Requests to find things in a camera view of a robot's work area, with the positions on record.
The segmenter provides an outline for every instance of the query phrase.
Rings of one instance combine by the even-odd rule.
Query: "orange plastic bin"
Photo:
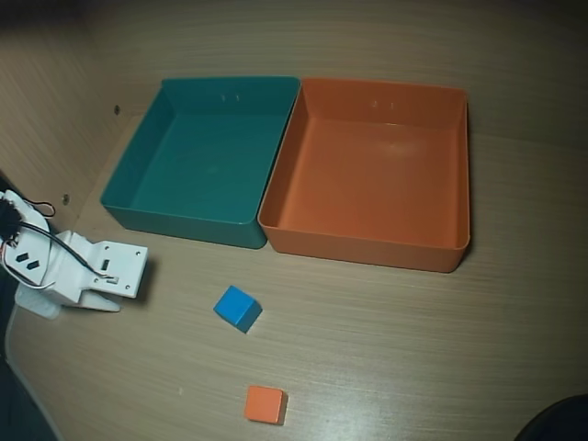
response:
[[[469,243],[467,98],[302,81],[259,222],[280,253],[450,272]]]

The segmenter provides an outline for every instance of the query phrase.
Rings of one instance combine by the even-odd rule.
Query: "wooden table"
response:
[[[148,246],[118,314],[16,310],[9,360],[81,440],[513,439],[586,392],[588,152],[472,133],[473,238],[449,275],[125,231],[99,205],[125,129],[75,229]],[[234,284],[248,335],[212,311]],[[289,394],[284,426],[243,417],[247,385]]]

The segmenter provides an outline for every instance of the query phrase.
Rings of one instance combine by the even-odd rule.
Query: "blue cube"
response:
[[[222,319],[242,333],[247,333],[261,314],[261,305],[236,287],[229,287],[214,307]]]

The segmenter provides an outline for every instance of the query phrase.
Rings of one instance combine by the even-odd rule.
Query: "wooden wall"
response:
[[[467,89],[473,130],[577,145],[588,40],[581,19],[549,3],[119,0],[95,2],[86,22],[134,112],[165,77],[388,78]]]
[[[51,0],[29,10],[39,3],[0,2],[0,172],[27,198],[55,204],[66,228],[127,117],[114,115],[117,89],[80,20]]]

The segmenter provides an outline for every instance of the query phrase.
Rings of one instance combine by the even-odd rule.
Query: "wood grain surface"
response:
[[[71,228],[128,118],[114,115],[117,88],[79,20],[33,11],[11,19],[6,9],[3,2],[0,170],[25,197],[58,206],[55,225]]]
[[[382,78],[466,89],[479,133],[577,145],[588,28],[555,3],[117,0],[96,2],[86,23],[140,113],[166,77]]]
[[[125,231],[98,203],[75,225],[148,246],[120,313],[17,310],[9,360],[63,439],[513,439],[586,392],[588,153],[473,133],[473,242],[449,275]],[[248,335],[212,311],[236,285],[264,307]],[[243,417],[246,388],[289,394],[284,426]]]

